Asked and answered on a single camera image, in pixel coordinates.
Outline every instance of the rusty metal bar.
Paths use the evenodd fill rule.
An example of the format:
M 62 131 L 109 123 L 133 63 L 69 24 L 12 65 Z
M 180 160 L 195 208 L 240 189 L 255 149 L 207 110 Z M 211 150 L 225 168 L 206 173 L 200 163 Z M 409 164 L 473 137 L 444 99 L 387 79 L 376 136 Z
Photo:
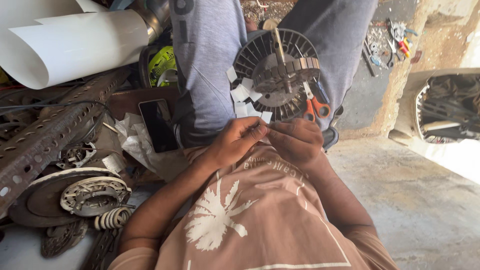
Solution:
M 127 68 L 104 73 L 74 89 L 61 103 L 81 100 L 105 103 L 129 74 Z M 56 160 L 88 119 L 97 117 L 102 110 L 103 106 L 93 103 L 51 107 L 44 117 L 0 147 L 0 213 Z

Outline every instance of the person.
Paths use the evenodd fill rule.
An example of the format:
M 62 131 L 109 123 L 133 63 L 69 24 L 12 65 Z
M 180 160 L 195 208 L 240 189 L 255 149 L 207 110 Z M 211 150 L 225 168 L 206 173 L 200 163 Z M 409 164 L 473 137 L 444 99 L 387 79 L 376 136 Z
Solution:
M 351 85 L 375 7 L 299 0 L 278 26 L 314 44 L 333 108 Z M 233 119 L 225 71 L 247 42 L 239 1 L 170 0 L 170 8 L 181 92 L 174 122 L 190 166 L 134 212 L 109 269 L 397 269 L 323 152 L 331 118 L 322 128 Z

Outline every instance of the metal spring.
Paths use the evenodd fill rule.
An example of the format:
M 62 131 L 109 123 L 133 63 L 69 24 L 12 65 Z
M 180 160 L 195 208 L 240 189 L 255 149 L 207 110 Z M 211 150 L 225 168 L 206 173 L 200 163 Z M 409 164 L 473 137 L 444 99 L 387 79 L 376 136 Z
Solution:
M 96 216 L 94 226 L 97 231 L 106 229 L 120 229 L 127 223 L 132 211 L 127 207 L 110 210 L 101 216 Z

